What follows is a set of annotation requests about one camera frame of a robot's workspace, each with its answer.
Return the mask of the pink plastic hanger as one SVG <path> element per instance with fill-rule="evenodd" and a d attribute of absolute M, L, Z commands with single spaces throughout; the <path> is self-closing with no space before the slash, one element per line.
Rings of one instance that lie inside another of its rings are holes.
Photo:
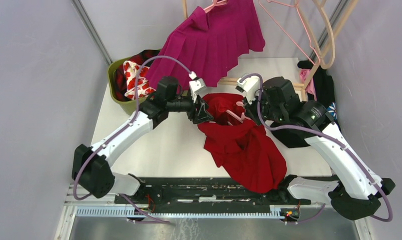
<path fill-rule="evenodd" d="M 243 103 L 242 101 L 236 102 L 236 105 L 239 106 L 239 107 L 244 107 L 244 103 Z M 251 118 L 247 117 L 244 112 L 241 114 L 241 116 L 235 114 L 234 112 L 232 112 L 232 111 L 229 110 L 229 109 L 227 109 L 225 112 L 226 112 L 229 116 L 231 116 L 231 117 L 233 117 L 234 119 L 236 119 L 237 121 L 239 121 L 240 123 L 243 123 L 244 120 L 251 120 Z"/>

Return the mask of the red dress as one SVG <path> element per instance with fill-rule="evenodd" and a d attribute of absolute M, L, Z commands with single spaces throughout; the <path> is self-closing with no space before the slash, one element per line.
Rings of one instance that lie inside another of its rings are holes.
<path fill-rule="evenodd" d="M 233 93 L 210 93 L 203 97 L 213 121 L 198 125 L 205 134 L 204 149 L 211 153 L 217 167 L 251 192 L 264 194 L 278 187 L 287 173 L 286 161 L 267 136 L 264 126 L 252 120 L 240 123 L 225 111 L 241 116 L 243 97 Z"/>

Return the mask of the white red floral garment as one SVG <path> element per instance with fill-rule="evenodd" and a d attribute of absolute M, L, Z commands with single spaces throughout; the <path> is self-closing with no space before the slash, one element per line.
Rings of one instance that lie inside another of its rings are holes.
<path fill-rule="evenodd" d="M 149 86 L 149 81 L 146 79 L 146 74 L 149 71 L 148 66 L 142 67 L 139 77 L 136 79 L 136 73 L 140 67 L 141 66 L 139 64 L 130 60 L 127 60 L 123 63 L 127 84 L 127 91 L 124 95 L 130 100 L 135 100 L 136 92 L 139 98 L 143 98 L 155 91 Z"/>

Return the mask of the red navy plaid skirt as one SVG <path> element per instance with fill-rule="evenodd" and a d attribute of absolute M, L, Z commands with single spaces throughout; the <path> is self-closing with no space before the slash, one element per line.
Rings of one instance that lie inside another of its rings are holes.
<path fill-rule="evenodd" d="M 160 50 L 157 49 L 146 49 L 118 65 L 113 80 L 117 100 L 128 102 L 135 99 L 135 76 L 137 70 L 140 69 L 144 61 L 157 56 L 159 52 Z M 146 97 L 154 91 L 152 87 L 149 87 L 149 81 L 145 78 L 151 64 L 152 62 L 144 66 L 139 74 L 137 83 L 139 98 Z"/>

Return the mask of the pink wire hanger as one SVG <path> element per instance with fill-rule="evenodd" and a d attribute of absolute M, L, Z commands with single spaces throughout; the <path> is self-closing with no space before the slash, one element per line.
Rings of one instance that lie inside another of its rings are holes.
<path fill-rule="evenodd" d="M 302 8 L 303 0 L 259 0 L 258 6 L 293 45 L 294 51 L 314 65 L 321 63 L 315 30 Z"/>

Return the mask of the beige plastic hanger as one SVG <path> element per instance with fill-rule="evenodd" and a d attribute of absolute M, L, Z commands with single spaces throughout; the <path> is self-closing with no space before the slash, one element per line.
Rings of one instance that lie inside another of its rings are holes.
<path fill-rule="evenodd" d="M 329 16 L 325 10 L 327 1 L 312 0 L 311 2 L 313 3 L 315 10 L 318 12 L 324 25 L 322 31 L 324 37 L 322 37 L 322 42 L 319 42 L 316 34 L 313 32 L 310 22 L 302 10 L 301 0 L 295 0 L 294 7 L 308 37 L 309 47 L 315 53 L 316 59 L 318 60 L 318 63 L 315 63 L 315 65 L 320 65 L 322 69 L 327 70 L 334 64 L 335 61 L 335 33 Z"/>

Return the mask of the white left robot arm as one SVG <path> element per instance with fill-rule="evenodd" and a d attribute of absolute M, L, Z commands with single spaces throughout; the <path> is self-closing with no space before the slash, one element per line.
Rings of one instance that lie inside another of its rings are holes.
<path fill-rule="evenodd" d="M 112 172 L 111 167 L 135 141 L 167 119 L 170 112 L 186 113 L 188 120 L 196 125 L 213 119 L 207 111 L 207 103 L 199 96 L 199 92 L 206 89 L 205 82 L 194 72 L 189 76 L 191 81 L 186 95 L 178 94 L 180 86 L 176 78 L 165 76 L 119 128 L 91 146 L 81 144 L 75 149 L 72 168 L 75 199 L 84 199 L 77 195 L 77 186 L 98 199 L 108 193 L 125 194 L 136 204 L 145 199 L 146 190 L 140 179 L 130 173 Z"/>

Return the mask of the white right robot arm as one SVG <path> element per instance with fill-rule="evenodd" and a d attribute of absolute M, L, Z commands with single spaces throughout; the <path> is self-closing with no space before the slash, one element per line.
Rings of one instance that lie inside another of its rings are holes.
<path fill-rule="evenodd" d="M 305 143 L 316 150 L 333 170 L 333 175 L 302 177 L 290 175 L 278 187 L 284 204 L 308 200 L 329 205 L 348 220 L 376 218 L 385 204 L 389 222 L 393 212 L 388 195 L 395 188 L 390 178 L 373 172 L 342 135 L 334 117 L 315 100 L 302 101 L 291 81 L 278 76 L 263 80 L 257 73 L 236 82 L 244 94 L 243 107 L 257 125 L 278 132 L 286 145 Z"/>

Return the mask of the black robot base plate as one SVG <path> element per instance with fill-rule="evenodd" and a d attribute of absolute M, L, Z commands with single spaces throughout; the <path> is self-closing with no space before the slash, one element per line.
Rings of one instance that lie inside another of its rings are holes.
<path fill-rule="evenodd" d="M 312 200 L 297 199 L 287 187 L 293 175 L 287 176 L 276 189 L 255 193 L 225 177 L 218 178 L 158 178 L 142 177 L 136 180 L 139 188 L 132 196 L 117 196 L 118 205 L 136 205 L 136 215 L 208 214 L 245 215 L 269 214 L 275 206 L 311 205 Z"/>

